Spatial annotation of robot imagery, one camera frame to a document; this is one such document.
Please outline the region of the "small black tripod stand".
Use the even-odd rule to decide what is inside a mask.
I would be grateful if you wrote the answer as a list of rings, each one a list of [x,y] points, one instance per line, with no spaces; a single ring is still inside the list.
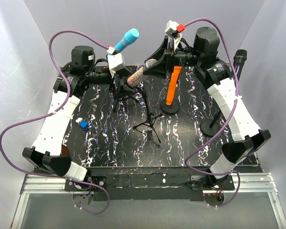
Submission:
[[[156,132],[156,130],[154,128],[154,124],[155,124],[156,119],[158,117],[163,116],[163,114],[160,113],[159,115],[154,116],[154,113],[149,108],[146,91],[143,88],[139,88],[139,87],[136,87],[136,89],[137,89],[137,92],[139,92],[142,95],[142,98],[144,100],[144,104],[145,104],[145,108],[146,108],[146,121],[142,122],[142,123],[140,123],[138,125],[133,126],[133,130],[135,130],[138,127],[144,125],[144,126],[150,128],[150,129],[152,129],[154,131],[154,133],[156,134],[156,137],[157,137],[159,143],[161,143],[161,140],[160,140],[160,138],[159,138],[159,136],[158,136],[158,134],[157,134],[157,132]]]

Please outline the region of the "orange microphone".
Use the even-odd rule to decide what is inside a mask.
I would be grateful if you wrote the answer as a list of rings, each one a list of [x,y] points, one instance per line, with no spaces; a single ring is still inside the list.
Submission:
[[[170,83],[168,87],[168,92],[166,96],[166,105],[171,106],[174,100],[174,94],[177,87],[177,81],[181,71],[181,66],[175,66],[174,71],[171,73]]]

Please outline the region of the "glitter silver microphone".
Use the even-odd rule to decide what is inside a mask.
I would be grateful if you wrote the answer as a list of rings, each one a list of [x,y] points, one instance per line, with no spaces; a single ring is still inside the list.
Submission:
[[[127,79],[127,84],[129,87],[134,88],[138,86],[142,81],[146,79],[146,75],[144,75],[143,71],[147,69],[148,67],[152,66],[157,62],[156,59],[149,59],[145,62],[145,66],[141,67],[139,70],[137,70],[135,73],[133,73],[130,77]]]

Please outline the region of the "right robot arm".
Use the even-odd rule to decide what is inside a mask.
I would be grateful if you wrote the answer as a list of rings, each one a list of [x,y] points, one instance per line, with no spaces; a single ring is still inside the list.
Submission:
[[[210,189],[218,189],[233,169],[247,157],[258,151],[270,138],[270,132],[261,127],[249,114],[238,93],[238,83],[246,57],[237,56],[236,62],[226,64],[218,58],[219,44],[225,44],[219,29],[200,27],[195,34],[193,46],[186,45],[182,24],[165,29],[161,46],[149,58],[156,62],[144,70],[145,75],[164,78],[167,73],[178,76],[183,67],[194,68],[197,79],[217,103],[220,113],[229,127],[232,141],[222,146],[222,153],[206,171],[206,183]]]

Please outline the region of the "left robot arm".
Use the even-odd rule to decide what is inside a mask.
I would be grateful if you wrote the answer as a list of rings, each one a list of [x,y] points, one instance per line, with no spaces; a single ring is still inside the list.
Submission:
[[[91,84],[112,84],[116,73],[130,75],[125,68],[121,51],[125,45],[116,45],[108,50],[108,67],[96,67],[97,60],[90,46],[75,46],[71,62],[62,67],[64,77],[58,76],[53,87],[49,112],[56,105],[65,105],[56,114],[47,117],[41,131],[31,147],[24,148],[22,155],[35,167],[60,177],[75,179],[75,185],[82,191],[88,190],[92,179],[88,170],[74,163],[62,154],[62,140],[69,122],[73,119],[75,108],[84,92]]]

